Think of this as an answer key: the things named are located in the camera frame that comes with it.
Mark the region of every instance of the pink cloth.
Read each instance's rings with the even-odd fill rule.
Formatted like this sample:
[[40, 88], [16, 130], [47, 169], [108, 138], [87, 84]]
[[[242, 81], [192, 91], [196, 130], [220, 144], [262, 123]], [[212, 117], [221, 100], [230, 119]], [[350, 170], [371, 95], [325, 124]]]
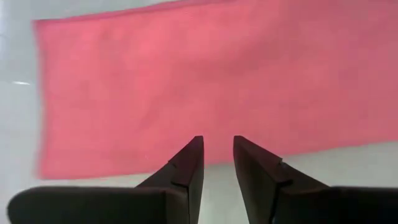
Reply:
[[207, 164], [236, 134], [278, 155], [398, 140], [398, 2], [194, 3], [35, 22], [43, 178], [153, 171], [195, 135]]

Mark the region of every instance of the white surface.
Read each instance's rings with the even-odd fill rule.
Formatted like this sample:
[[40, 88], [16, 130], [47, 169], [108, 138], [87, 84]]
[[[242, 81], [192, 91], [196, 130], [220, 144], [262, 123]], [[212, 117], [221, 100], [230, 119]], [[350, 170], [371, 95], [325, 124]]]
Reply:
[[[161, 0], [0, 0], [0, 224], [17, 192], [36, 185], [134, 186], [147, 175], [96, 180], [35, 178], [40, 98], [32, 19], [66, 17], [153, 4]], [[287, 158], [290, 165], [330, 185], [398, 186], [397, 144], [334, 149]], [[231, 165], [206, 169], [200, 223], [248, 223]]]

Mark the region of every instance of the red fabric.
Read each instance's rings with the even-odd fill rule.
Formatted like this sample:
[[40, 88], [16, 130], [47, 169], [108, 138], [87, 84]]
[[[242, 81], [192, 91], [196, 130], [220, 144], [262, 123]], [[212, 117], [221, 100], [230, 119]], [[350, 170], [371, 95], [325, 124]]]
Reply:
[[398, 139], [398, 2], [188, 3], [35, 22], [43, 178], [153, 171], [195, 135], [207, 164], [236, 134], [278, 155]]

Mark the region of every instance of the white table surface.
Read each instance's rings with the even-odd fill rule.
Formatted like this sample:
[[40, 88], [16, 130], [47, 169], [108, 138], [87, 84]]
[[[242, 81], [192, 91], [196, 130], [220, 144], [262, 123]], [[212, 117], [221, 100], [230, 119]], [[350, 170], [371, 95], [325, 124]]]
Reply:
[[[91, 180], [43, 181], [35, 176], [41, 105], [32, 19], [60, 18], [145, 6], [161, 0], [0, 0], [0, 224], [6, 205], [38, 185], [135, 186], [148, 174]], [[398, 144], [331, 149], [285, 161], [329, 185], [398, 186]], [[231, 164], [205, 171], [200, 223], [248, 223]]]

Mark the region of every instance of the white background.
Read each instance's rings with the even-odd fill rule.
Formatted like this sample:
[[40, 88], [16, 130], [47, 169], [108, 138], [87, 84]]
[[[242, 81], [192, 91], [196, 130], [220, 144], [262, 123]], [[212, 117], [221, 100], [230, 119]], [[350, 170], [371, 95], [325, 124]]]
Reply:
[[[35, 177], [41, 103], [32, 19], [60, 18], [145, 6], [161, 0], [0, 0], [0, 224], [17, 192], [37, 185], [135, 186], [147, 174], [95, 180]], [[332, 149], [285, 159], [329, 185], [397, 187], [398, 144]], [[205, 171], [200, 223], [248, 223], [231, 165]]]

